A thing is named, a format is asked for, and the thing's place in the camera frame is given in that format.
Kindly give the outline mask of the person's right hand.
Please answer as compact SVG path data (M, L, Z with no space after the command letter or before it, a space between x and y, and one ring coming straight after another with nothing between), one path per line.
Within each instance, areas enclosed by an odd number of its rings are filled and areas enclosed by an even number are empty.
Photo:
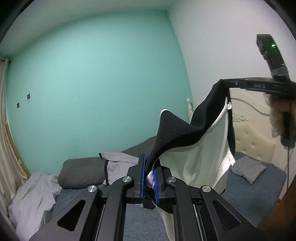
M271 123L272 137L276 138L283 134L284 131L284 116L285 112L292 114L293 123L295 125L295 99L286 100L279 99L277 96L264 94L264 100L270 107L269 121Z

